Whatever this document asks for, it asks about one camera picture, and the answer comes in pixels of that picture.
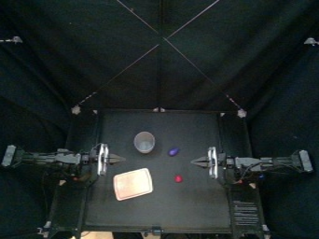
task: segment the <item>purple ball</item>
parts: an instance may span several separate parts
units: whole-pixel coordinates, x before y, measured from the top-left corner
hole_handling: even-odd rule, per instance
[[[168,155],[171,157],[176,156],[179,154],[179,148],[171,148],[168,151]]]

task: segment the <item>plastic container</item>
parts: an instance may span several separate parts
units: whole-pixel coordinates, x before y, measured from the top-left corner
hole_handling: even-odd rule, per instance
[[[155,147],[155,136],[148,132],[140,132],[135,136],[135,148],[140,153],[149,153]]]

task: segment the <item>black curtain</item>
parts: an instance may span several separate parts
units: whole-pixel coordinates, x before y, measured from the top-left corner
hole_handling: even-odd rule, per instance
[[[289,63],[272,75],[256,100],[251,120],[255,156],[289,156],[309,152],[311,175],[268,175],[261,185],[265,220],[283,238],[319,235],[319,48],[300,46]]]

